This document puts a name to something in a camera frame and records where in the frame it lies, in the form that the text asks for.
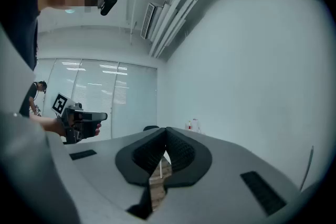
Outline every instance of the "fluorescent light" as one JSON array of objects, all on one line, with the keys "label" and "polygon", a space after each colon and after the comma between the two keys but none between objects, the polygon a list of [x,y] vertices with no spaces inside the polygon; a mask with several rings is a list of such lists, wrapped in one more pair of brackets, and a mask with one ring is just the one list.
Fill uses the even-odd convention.
[{"label": "fluorescent light", "polygon": [[62,62],[63,65],[66,66],[79,66],[80,63],[78,62]]},{"label": "fluorescent light", "polygon": [[[107,66],[107,65],[99,65],[101,68],[112,68],[112,69],[117,69],[116,66]],[[120,70],[127,70],[127,67],[118,67]]]},{"label": "fluorescent light", "polygon": [[126,75],[127,76],[127,73],[121,73],[121,72],[115,72],[115,71],[103,70],[103,73],[110,73],[110,74],[118,74],[118,75]]},{"label": "fluorescent light", "polygon": [[107,65],[99,65],[100,67],[103,67],[103,68],[112,68],[112,69],[117,69],[116,66],[107,66]]},{"label": "fluorescent light", "polygon": [[106,91],[106,90],[101,90],[103,93],[106,93],[106,94],[108,94],[108,95],[112,95],[112,92],[108,92],[108,91]]},{"label": "fluorescent light", "polygon": [[74,71],[86,71],[85,68],[69,68],[67,67],[68,70],[74,70]]}]

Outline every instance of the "black rubber pad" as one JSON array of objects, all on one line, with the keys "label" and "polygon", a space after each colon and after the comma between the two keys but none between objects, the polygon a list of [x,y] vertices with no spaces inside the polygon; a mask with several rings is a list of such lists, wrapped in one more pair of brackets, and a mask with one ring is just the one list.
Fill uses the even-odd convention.
[{"label": "black rubber pad", "polygon": [[240,175],[268,216],[286,205],[285,201],[255,171]]},{"label": "black rubber pad", "polygon": [[95,152],[94,150],[81,151],[81,152],[71,153],[70,158],[74,161],[76,159],[82,159],[85,157],[92,156],[94,154],[97,154],[97,152]]}]

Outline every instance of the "black strip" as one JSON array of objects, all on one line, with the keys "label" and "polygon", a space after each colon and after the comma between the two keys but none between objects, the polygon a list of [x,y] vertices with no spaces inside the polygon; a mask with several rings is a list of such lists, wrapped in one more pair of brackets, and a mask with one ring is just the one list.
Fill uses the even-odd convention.
[{"label": "black strip", "polygon": [[146,187],[165,152],[165,128],[120,149],[115,165],[130,184]]},{"label": "black strip", "polygon": [[166,133],[166,150],[173,174],[164,180],[164,189],[194,185],[211,167],[211,152],[205,145],[171,127],[166,128]]},{"label": "black strip", "polygon": [[142,193],[139,204],[131,206],[126,211],[142,219],[147,219],[150,216],[150,214],[153,212],[153,209],[149,183]]},{"label": "black strip", "polygon": [[97,152],[95,152],[94,150],[81,151],[81,152],[71,153],[70,158],[74,161],[76,159],[82,159],[85,157],[92,156],[94,154],[97,154]]},{"label": "black strip", "polygon": [[286,202],[255,171],[240,175],[268,216],[286,205]]}]

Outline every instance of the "gray surface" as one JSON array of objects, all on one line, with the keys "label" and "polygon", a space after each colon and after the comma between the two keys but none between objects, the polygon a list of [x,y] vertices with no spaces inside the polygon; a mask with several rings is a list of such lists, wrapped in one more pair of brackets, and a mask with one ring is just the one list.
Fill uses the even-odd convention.
[{"label": "gray surface", "polygon": [[[19,214],[29,207],[41,222],[78,224],[76,206],[59,178],[47,142],[38,123],[19,114],[0,113],[0,168],[5,172],[2,189],[8,188],[4,175],[15,189],[15,194],[11,188],[3,192],[2,199],[8,200],[7,208],[17,208]],[[18,206],[17,199],[27,208]],[[12,214],[12,222],[18,222],[18,213]]]},{"label": "gray surface", "polygon": [[143,188],[126,182],[116,167],[115,156],[123,147],[147,136],[158,129],[111,140],[66,145],[69,153],[94,150],[96,155],[77,159],[73,163],[85,179],[106,199],[126,210],[138,204]]},{"label": "gray surface", "polygon": [[[85,178],[77,170],[74,165],[75,162],[70,158],[57,134],[47,132],[47,137],[56,169],[65,188],[68,190],[76,205],[82,223],[145,223],[141,219],[131,216],[114,203],[108,201],[85,180]],[[103,171],[101,176],[108,179],[108,175],[106,175]]]},{"label": "gray surface", "polygon": [[280,171],[247,149],[223,140],[177,129],[209,148],[213,163],[192,187],[171,188],[149,218],[157,223],[254,223],[266,214],[240,177],[256,171],[286,201],[299,196],[298,188]]},{"label": "gray surface", "polygon": [[319,183],[314,183],[306,188],[299,197],[294,199],[290,204],[283,207],[275,214],[271,215],[269,218],[259,222],[258,224],[283,224],[291,220],[299,210],[301,210],[307,203],[308,200],[312,198],[319,187]]}]

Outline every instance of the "ceiling light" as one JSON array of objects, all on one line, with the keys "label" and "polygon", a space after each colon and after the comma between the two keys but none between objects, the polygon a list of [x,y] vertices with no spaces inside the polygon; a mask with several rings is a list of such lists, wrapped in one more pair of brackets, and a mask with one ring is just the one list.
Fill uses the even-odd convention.
[{"label": "ceiling light", "polygon": [[115,72],[115,71],[105,71],[105,70],[103,70],[103,73],[118,74],[118,75],[126,75],[127,76],[127,73]]},{"label": "ceiling light", "polygon": [[63,65],[68,65],[68,66],[79,66],[80,63],[78,62],[62,62]]},{"label": "ceiling light", "polygon": [[74,71],[86,71],[85,68],[68,68],[68,67],[67,67],[67,69],[68,69],[68,70],[74,70]]}]

